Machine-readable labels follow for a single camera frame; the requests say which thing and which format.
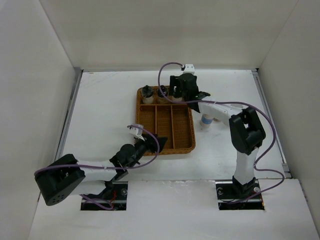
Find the silver lid blue label jar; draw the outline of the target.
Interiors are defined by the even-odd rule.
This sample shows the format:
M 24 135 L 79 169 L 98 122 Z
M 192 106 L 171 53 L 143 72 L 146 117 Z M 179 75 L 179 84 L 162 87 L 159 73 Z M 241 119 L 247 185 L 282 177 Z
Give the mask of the silver lid blue label jar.
M 211 117 L 208 114 L 202 114 L 199 124 L 202 129 L 207 129 L 210 127 L 212 122 L 213 122 L 213 117 Z

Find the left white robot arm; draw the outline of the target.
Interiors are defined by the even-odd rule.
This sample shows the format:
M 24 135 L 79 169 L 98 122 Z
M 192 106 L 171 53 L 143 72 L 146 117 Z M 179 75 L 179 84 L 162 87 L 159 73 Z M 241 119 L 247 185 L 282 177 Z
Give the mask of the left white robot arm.
M 108 199 L 114 183 L 128 175 L 129 170 L 141 168 L 140 159 L 146 152 L 162 152 L 167 137 L 143 134 L 135 144 L 124 144 L 106 162 L 86 164 L 73 154 L 66 154 L 48 167 L 37 170 L 35 182 L 47 206 L 54 206 L 70 195 L 85 195 Z

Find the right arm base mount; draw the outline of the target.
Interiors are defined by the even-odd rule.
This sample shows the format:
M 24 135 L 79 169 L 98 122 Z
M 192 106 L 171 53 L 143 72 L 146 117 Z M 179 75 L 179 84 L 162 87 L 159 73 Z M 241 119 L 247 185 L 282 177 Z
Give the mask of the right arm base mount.
M 232 181 L 216 181 L 215 187 L 218 208 L 221 211 L 265 210 L 261 194 L 247 199 L 261 190 L 258 180 L 244 193 L 238 192 Z

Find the black grinder top spice bottle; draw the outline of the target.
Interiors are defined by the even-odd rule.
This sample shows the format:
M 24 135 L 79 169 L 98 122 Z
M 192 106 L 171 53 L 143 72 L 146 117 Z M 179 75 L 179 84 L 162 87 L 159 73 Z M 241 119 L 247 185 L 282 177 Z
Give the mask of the black grinder top spice bottle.
M 171 99 L 172 101 L 177 103 L 180 103 L 183 101 L 182 94 L 177 90 L 176 86 L 173 87 L 173 93 L 172 93 Z

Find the black cap brown spice bottle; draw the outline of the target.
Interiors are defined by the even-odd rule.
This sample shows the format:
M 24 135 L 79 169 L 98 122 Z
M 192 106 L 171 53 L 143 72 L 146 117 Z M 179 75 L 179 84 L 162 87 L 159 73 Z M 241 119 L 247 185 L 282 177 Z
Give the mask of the black cap brown spice bottle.
M 164 95 L 167 97 L 168 96 L 168 89 L 166 86 L 161 85 L 158 90 L 157 90 L 157 103 L 158 104 L 167 104 L 168 100 L 164 97 Z

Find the black cap white spice bottle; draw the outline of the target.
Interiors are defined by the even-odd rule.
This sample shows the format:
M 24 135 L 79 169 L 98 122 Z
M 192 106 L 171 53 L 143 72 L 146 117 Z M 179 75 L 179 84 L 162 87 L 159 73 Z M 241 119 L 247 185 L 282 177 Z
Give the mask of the black cap white spice bottle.
M 154 101 L 154 90 L 151 86 L 145 85 L 140 90 L 142 96 L 142 102 L 146 105 L 152 104 Z

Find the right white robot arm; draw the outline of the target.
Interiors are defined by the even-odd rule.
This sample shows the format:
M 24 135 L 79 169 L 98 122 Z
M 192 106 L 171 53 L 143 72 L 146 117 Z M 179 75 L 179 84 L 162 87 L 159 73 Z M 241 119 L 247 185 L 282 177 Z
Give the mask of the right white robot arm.
M 192 73 L 170 76 L 168 95 L 173 99 L 182 98 L 190 109 L 202 114 L 206 125 L 217 119 L 229 127 L 231 142 L 237 151 L 231 190 L 236 197 L 245 197 L 255 184 L 254 162 L 266 138 L 256 110 L 250 106 L 236 107 L 234 103 L 213 103 L 209 93 L 199 90 L 197 76 Z

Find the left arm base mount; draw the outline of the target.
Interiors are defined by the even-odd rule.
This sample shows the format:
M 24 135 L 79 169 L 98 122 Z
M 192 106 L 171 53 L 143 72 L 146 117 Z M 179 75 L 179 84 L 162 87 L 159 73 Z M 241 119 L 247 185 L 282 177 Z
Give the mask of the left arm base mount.
M 114 182 L 112 185 L 107 183 L 99 194 L 85 194 L 87 198 L 92 199 L 102 207 L 82 197 L 80 210 L 125 211 L 127 209 L 128 186 L 127 181 Z

